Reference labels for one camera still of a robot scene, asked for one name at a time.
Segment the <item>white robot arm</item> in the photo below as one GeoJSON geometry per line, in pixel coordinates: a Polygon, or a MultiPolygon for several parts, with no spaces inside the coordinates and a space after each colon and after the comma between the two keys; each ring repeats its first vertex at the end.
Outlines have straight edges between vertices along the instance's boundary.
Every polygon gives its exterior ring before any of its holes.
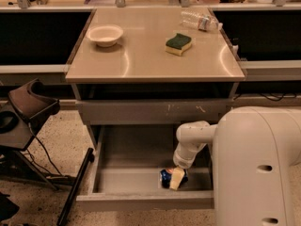
{"type": "Polygon", "coordinates": [[[295,226],[289,167],[301,162],[301,110],[245,106],[215,125],[182,124],[174,164],[212,147],[216,226],[295,226]]]}

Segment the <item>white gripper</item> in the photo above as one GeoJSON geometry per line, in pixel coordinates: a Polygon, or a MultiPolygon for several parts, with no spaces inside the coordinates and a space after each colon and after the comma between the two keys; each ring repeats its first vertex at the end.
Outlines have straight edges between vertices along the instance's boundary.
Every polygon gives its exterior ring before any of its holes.
{"type": "Polygon", "coordinates": [[[189,169],[194,163],[197,154],[206,146],[206,143],[178,143],[173,154],[175,168],[171,174],[169,188],[177,190],[184,177],[184,170],[189,169]]]}

